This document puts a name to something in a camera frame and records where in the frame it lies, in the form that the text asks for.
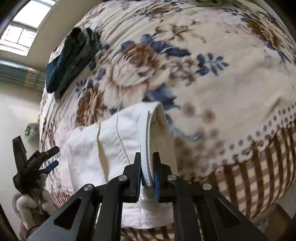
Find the bedspread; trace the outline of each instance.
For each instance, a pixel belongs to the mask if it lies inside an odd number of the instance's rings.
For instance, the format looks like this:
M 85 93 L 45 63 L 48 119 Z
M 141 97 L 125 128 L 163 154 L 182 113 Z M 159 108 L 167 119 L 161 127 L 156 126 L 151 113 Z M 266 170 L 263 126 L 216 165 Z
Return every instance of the bedspread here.
M 265 10 L 244 0 L 109 1 L 76 26 L 100 33 L 104 46 L 60 101 L 43 92 L 40 149 L 61 149 L 47 179 L 57 205 L 73 194 L 62 155 L 67 133 L 141 101 L 162 102 L 179 175 L 218 187 L 246 217 L 294 184 L 296 49 Z M 156 230 L 145 232 L 156 239 Z

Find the screw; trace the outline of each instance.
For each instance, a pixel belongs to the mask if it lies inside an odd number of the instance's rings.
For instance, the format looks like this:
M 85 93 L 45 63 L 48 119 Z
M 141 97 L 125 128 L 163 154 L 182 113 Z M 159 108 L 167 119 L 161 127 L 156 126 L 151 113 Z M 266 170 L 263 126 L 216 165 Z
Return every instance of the screw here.
M 212 189 L 212 186 L 211 186 L 211 184 L 209 184 L 209 183 L 205 183 L 205 184 L 202 186 L 202 188 L 205 189 L 205 190 L 211 190 L 211 189 Z
M 85 184 L 85 185 L 83 186 L 83 189 L 84 189 L 85 191 L 90 191 L 90 190 L 92 189 L 92 184 Z
M 120 175 L 118 179 L 123 182 L 123 181 L 126 181 L 128 177 L 126 175 Z
M 170 181 L 175 181 L 177 179 L 177 177 L 175 175 L 168 175 L 168 179 Z

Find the floral blanket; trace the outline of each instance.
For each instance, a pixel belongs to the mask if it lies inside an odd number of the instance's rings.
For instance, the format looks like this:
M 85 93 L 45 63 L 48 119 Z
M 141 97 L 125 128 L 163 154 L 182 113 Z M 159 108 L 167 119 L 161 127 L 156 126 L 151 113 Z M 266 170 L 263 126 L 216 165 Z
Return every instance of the floral blanket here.
M 294 184 L 296 49 L 268 12 L 244 0 L 220 7 L 109 1 L 76 26 L 98 31 L 104 46 L 60 101 L 43 92 L 40 149 L 61 149 L 47 179 L 58 206 L 73 194 L 63 157 L 67 133 L 141 101 L 162 102 L 179 175 L 216 186 L 246 217 Z M 62 48 L 63 42 L 50 61 Z M 172 229 L 123 235 L 168 240 Z

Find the dark folded clothing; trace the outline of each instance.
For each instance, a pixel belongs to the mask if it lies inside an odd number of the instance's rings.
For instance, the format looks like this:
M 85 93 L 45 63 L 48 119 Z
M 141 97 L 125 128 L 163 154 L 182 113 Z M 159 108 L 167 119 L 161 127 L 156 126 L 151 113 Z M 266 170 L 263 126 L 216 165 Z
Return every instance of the dark folded clothing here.
M 102 47 L 99 40 L 99 34 L 89 28 L 73 28 L 66 37 L 61 54 L 46 66 L 46 89 L 54 92 L 56 100 Z

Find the folded white clothing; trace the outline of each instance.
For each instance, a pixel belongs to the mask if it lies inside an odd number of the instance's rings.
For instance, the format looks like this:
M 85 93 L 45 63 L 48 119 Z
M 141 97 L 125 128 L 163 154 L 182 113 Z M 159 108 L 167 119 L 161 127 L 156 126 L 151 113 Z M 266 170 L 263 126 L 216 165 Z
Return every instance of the folded white clothing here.
M 173 141 L 160 102 L 139 103 L 114 114 L 102 123 L 77 127 L 70 132 L 68 156 L 73 190 L 95 186 L 123 173 L 141 153 L 142 184 L 138 203 L 124 203 L 122 227 L 148 229 L 173 223 L 171 203 L 159 204 L 154 195 L 152 155 L 159 152 L 161 162 L 177 173 Z

